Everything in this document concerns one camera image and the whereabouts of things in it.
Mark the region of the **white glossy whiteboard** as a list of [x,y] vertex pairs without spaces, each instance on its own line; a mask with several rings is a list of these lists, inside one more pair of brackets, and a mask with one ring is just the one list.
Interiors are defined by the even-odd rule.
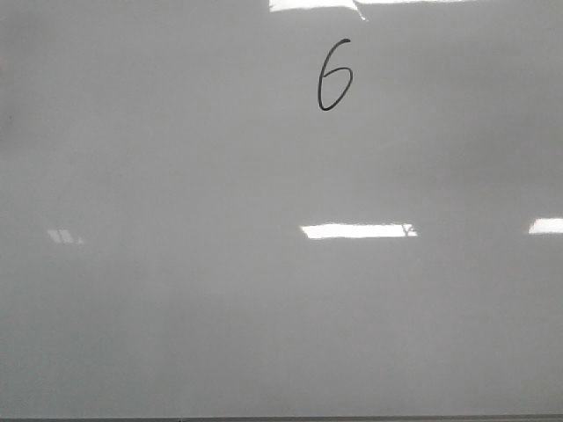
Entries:
[[3,418],[561,412],[561,2],[2,2]]

